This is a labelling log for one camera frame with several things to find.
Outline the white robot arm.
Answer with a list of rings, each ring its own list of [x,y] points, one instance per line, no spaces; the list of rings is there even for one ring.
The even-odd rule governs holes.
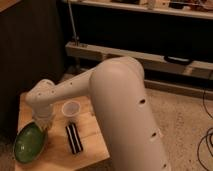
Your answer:
[[[115,171],[171,171],[138,60],[111,58],[59,84],[43,79],[26,102],[45,130],[53,122],[54,102],[83,95],[90,97]]]

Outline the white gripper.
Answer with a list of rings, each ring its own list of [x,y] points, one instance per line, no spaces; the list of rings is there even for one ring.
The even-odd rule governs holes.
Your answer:
[[[53,113],[33,113],[32,119],[41,131],[49,131],[55,115]]]

